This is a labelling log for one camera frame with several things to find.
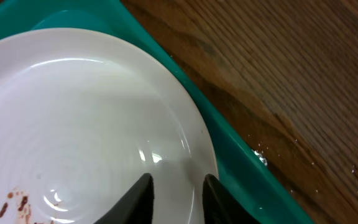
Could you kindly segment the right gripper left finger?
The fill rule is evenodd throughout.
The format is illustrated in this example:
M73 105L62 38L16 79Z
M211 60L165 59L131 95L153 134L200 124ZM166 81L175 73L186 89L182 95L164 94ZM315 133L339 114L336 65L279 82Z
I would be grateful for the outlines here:
M153 213L154 181L150 173L144 173L94 224L151 224Z

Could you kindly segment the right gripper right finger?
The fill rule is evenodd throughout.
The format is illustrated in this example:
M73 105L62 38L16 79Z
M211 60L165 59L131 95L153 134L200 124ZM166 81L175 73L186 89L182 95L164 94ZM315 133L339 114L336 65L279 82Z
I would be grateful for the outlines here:
M205 224L260 224L212 174L203 181Z

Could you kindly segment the white plate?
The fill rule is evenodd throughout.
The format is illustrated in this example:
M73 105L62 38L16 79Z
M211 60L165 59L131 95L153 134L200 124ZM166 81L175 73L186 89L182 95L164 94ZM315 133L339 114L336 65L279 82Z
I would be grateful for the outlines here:
M0 223L94 223L145 173L154 223L203 223L217 172L194 101L140 48L69 28L0 40Z

